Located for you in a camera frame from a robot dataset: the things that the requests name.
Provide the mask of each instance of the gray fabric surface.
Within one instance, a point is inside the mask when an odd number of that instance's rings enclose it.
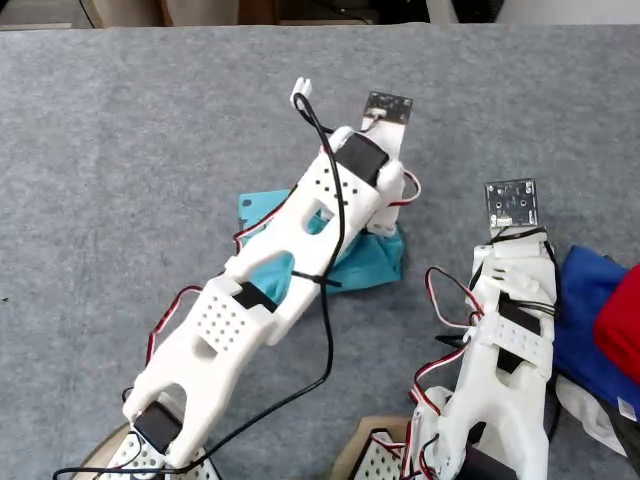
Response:
[[[317,151],[288,105],[298,75],[328,125],[358,123],[371,89],[413,97],[402,159],[424,193],[401,215],[405,279],[333,299],[330,381],[221,450],[226,479],[315,478],[360,417],[411,411],[411,375],[446,351],[422,275],[468,278],[482,182],[535,176],[561,258],[582,243],[637,262],[639,45],[638,27],[1,34],[0,476],[46,479],[122,422],[147,332],[232,254],[238,194],[293,184]],[[213,438],[324,361],[316,302],[258,352]],[[550,479],[634,477],[562,417]]]

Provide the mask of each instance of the white bracket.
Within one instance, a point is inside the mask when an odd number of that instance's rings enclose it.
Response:
[[[512,468],[520,480],[547,477],[543,417],[553,361],[553,319],[527,310],[540,320],[537,335],[498,313],[501,292],[514,300],[554,304],[554,265],[541,243],[546,234],[541,235],[512,240],[506,249],[499,244],[475,249],[473,269],[483,267],[473,293],[485,315],[470,335],[450,400],[444,405],[442,395],[427,390],[442,415],[422,405],[416,409],[422,417],[418,444],[439,434],[430,447],[430,466],[440,480],[454,479],[460,471],[469,430],[478,422],[487,423],[478,450]],[[498,368],[501,349],[523,360],[511,374]]]

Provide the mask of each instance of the white perforated bracket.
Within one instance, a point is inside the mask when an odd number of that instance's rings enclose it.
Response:
[[[204,454],[204,449],[200,448],[191,458],[196,460]],[[141,435],[130,432],[120,444],[118,450],[113,455],[107,468],[121,468],[123,471],[133,468],[163,468],[165,457],[149,445]],[[155,474],[135,474],[128,473],[106,473],[100,478],[103,480],[151,480]],[[219,480],[218,474],[209,460],[205,460],[202,465],[197,466],[182,475],[164,475],[165,480]]]
[[[182,430],[168,463],[183,466],[222,414],[244,365],[264,342],[275,316],[263,305],[246,309],[233,297],[242,287],[221,275],[207,282],[186,320],[160,345],[123,407],[130,422],[170,387],[187,396]]]
[[[490,312],[482,318],[479,326],[479,340],[517,355],[537,367],[543,378],[551,377],[553,363],[553,344],[546,338],[536,335],[497,312]]]
[[[393,442],[387,432],[376,432],[372,435],[384,442]],[[362,460],[356,466],[353,480],[398,480],[401,477],[401,462],[402,450],[398,450],[394,455],[369,439]]]

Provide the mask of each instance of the black cable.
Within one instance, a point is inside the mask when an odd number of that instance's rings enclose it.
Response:
[[[498,232],[498,234],[489,240],[485,245],[494,245],[499,242],[506,242],[508,240],[517,240],[518,238],[526,238],[531,235],[535,235],[536,233],[547,233],[547,229],[545,227],[535,227],[530,230],[526,230],[520,233],[513,233],[511,235],[502,235],[508,227],[504,227],[502,230]]]
[[[133,390],[133,387],[127,387],[125,388],[122,393],[120,394],[120,396],[122,397],[122,403],[127,401],[127,397],[128,397],[128,393]]]
[[[89,12],[87,12],[87,8],[84,6],[83,0],[78,0],[78,3],[80,4],[80,8],[82,8],[82,11],[84,12],[84,16],[87,17],[87,22],[89,22],[91,28],[96,28],[93,20],[91,20],[91,17],[89,16]]]
[[[309,119],[313,123],[314,128],[316,129],[318,136],[322,142],[322,146],[324,147],[324,151],[327,153],[329,158],[329,164],[331,167],[331,172],[333,175],[333,181],[336,187],[336,196],[338,202],[338,221],[339,221],[339,232],[338,232],[338,241],[333,249],[331,257],[329,259],[329,263],[327,264],[327,268],[322,274],[318,283],[320,284],[320,304],[322,306],[322,319],[324,323],[325,333],[327,335],[327,363],[325,366],[325,370],[320,378],[315,382],[307,385],[306,387],[298,390],[297,392],[289,395],[288,397],[274,403],[269,408],[263,410],[259,414],[250,418],[247,422],[240,425],[238,428],[229,433],[222,440],[218,441],[213,447],[207,450],[203,455],[199,458],[181,468],[127,468],[127,469],[116,469],[116,468],[96,468],[96,467],[67,467],[61,468],[55,471],[52,475],[52,480],[58,480],[61,475],[67,473],[120,473],[120,474],[171,474],[171,475],[181,475],[189,472],[190,470],[202,465],[205,460],[211,457],[214,453],[216,453],[220,448],[229,443],[239,434],[247,430],[249,427],[259,422],[266,416],[280,409],[281,407],[291,403],[292,401],[300,398],[301,396],[315,390],[317,387],[322,385],[329,378],[331,374],[331,370],[333,368],[333,333],[331,331],[331,321],[329,319],[329,304],[327,301],[327,279],[329,277],[329,273],[331,272],[340,251],[342,250],[342,244],[344,243],[344,235],[345,235],[345,214],[344,214],[344,198],[342,196],[342,184],[340,182],[340,176],[338,174],[338,164],[336,162],[333,150],[331,149],[331,144],[329,143],[329,139],[327,138],[326,133],[322,129],[322,124],[316,117],[311,104],[307,98],[300,94],[296,93],[294,95],[295,104],[298,105],[298,101],[302,103],[304,106]]]
[[[304,119],[305,122],[307,122],[309,125],[311,125],[312,127],[315,127],[313,120],[311,119],[311,117],[309,117],[309,115],[307,114],[307,112],[305,112],[303,109],[301,109],[300,107],[298,107],[298,104],[295,103],[296,106],[296,110],[298,110],[298,113],[300,114],[300,116]],[[329,127],[325,127],[324,125],[320,124],[320,129],[322,130],[323,133],[326,133],[327,135],[331,135],[335,130]]]
[[[136,440],[138,440],[138,451],[136,452],[136,454],[131,457],[129,460],[127,460],[126,462],[124,462],[122,465],[118,465],[117,467],[113,467],[116,469],[122,469],[124,467],[126,467],[127,465],[130,465],[136,458],[138,458],[138,455],[140,455],[140,453],[142,452],[142,439],[140,438],[140,435],[138,434],[138,432],[134,432],[133,430],[130,430],[127,435],[133,434],[136,436]],[[97,473],[91,480],[98,480],[102,475],[104,475],[104,473]]]

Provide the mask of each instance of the circuit board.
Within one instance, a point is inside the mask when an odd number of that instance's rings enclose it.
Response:
[[[491,228],[538,225],[535,179],[523,178],[486,183],[485,198]]]

